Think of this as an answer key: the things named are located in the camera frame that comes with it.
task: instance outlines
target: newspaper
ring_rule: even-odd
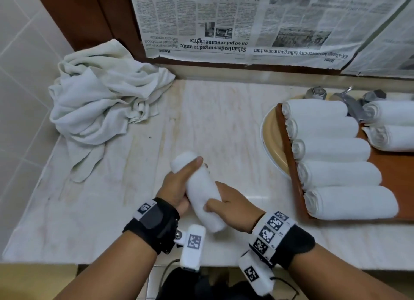
[[[132,0],[147,57],[342,69],[406,0]]]
[[[411,1],[342,73],[414,78],[413,16]]]

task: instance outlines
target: pile of white cloth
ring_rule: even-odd
[[[58,65],[60,78],[49,87],[50,120],[65,136],[71,178],[84,181],[102,159],[105,142],[158,114],[157,100],[175,75],[165,68],[135,61],[113,39],[74,52]]]
[[[346,117],[346,105],[332,103],[293,99],[282,105],[308,213],[326,220],[394,217],[397,200],[367,162],[369,143],[355,137],[359,126]]]
[[[364,105],[369,119],[362,130],[370,144],[387,152],[414,152],[414,101],[373,101]]]

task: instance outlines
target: countertop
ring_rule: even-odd
[[[120,234],[144,199],[155,196],[169,162],[185,150],[204,157],[214,179],[267,211],[296,218],[290,180],[268,159],[260,125],[269,109],[305,87],[176,80],[160,114],[129,125],[107,143],[104,159],[83,183],[70,180],[60,137],[6,250],[5,261],[89,264]],[[179,228],[198,223],[193,213]],[[335,255],[362,269],[414,270],[414,224],[299,223]],[[233,229],[207,238],[202,265],[237,266],[248,249]],[[174,248],[156,265],[179,257]]]

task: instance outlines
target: wooden tray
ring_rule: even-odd
[[[295,198],[298,216],[305,220],[315,219],[308,214],[308,210],[306,209],[303,190],[296,169],[296,162],[293,158],[292,145],[286,131],[286,120],[282,114],[282,104],[278,104],[275,110],[276,120],[282,136],[283,151],[286,155],[290,177],[292,179],[293,196]],[[366,134],[361,129],[361,126],[356,137],[367,140]],[[383,177],[380,185],[390,189],[394,193],[398,206],[400,207],[400,211],[394,218],[378,219],[378,221],[414,221],[414,153],[382,152],[371,147],[371,155],[368,161],[372,162],[380,170]]]

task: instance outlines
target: tiled wall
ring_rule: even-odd
[[[0,254],[58,138],[48,86],[71,52],[40,0],[0,0]]]

